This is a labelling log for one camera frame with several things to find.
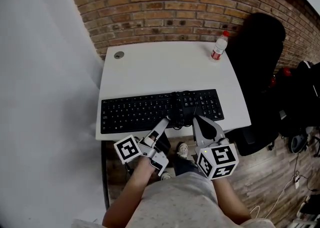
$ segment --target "brick wall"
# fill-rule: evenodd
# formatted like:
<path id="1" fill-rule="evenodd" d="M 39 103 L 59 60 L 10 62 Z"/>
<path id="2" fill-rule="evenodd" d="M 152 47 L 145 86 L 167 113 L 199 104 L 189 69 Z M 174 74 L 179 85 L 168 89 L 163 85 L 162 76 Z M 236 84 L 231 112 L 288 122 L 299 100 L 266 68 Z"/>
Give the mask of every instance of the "brick wall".
<path id="1" fill-rule="evenodd" d="M 251 13 L 280 20 L 286 38 L 280 67 L 320 62 L 320 17 L 306 0 L 74 0 L 97 53 L 156 41 L 210 41 L 237 35 Z"/>

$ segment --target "person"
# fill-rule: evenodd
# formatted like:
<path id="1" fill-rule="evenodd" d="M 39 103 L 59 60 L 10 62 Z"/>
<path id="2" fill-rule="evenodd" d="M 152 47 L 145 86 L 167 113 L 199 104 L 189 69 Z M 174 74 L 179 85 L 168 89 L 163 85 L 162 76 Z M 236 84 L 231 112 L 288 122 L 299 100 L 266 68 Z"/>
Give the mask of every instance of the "person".
<path id="1" fill-rule="evenodd" d="M 226 178 L 213 181 L 187 160 L 188 146 L 181 142 L 173 160 L 176 177 L 168 173 L 147 186 L 155 171 L 150 159 L 140 157 L 117 200 L 104 215 L 107 228 L 274 228 L 267 219 L 252 219 Z M 88 223 L 76 228 L 102 228 Z"/>

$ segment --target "human arm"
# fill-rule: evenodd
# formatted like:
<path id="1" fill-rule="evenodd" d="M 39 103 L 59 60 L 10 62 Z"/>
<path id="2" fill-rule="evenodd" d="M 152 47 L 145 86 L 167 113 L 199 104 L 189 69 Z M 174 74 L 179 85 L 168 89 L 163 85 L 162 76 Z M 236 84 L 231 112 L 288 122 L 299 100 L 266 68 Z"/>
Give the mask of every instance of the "human arm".
<path id="1" fill-rule="evenodd" d="M 241 225 L 251 219 L 247 207 L 241 202 L 226 178 L 213 180 L 213 186 L 222 212 L 235 224 Z"/>
<path id="2" fill-rule="evenodd" d="M 148 181 L 155 171 L 148 157 L 140 157 L 137 167 L 120 196 L 106 211 L 102 225 L 107 228 L 124 228 L 138 207 Z"/>

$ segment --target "plastic water bottle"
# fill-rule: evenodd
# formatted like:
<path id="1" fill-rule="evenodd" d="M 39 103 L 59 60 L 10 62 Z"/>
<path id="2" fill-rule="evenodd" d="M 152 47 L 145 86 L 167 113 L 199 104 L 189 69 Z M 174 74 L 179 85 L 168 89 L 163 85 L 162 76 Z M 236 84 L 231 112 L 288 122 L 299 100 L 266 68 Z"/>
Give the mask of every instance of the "plastic water bottle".
<path id="1" fill-rule="evenodd" d="M 213 47 L 211 57 L 214 60 L 220 60 L 220 56 L 224 53 L 228 45 L 229 32 L 223 31 L 223 34 L 217 39 L 215 46 Z"/>

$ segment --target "desk grommet hole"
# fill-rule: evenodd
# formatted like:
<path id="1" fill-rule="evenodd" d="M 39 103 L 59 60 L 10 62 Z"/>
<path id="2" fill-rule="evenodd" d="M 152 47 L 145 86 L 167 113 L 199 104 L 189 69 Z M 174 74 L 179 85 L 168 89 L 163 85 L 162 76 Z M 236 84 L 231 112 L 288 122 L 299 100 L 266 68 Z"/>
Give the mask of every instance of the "desk grommet hole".
<path id="1" fill-rule="evenodd" d="M 123 58 L 125 56 L 125 53 L 123 53 L 122 51 L 118 51 L 117 53 L 114 54 L 114 58 L 115 59 L 120 59 Z"/>

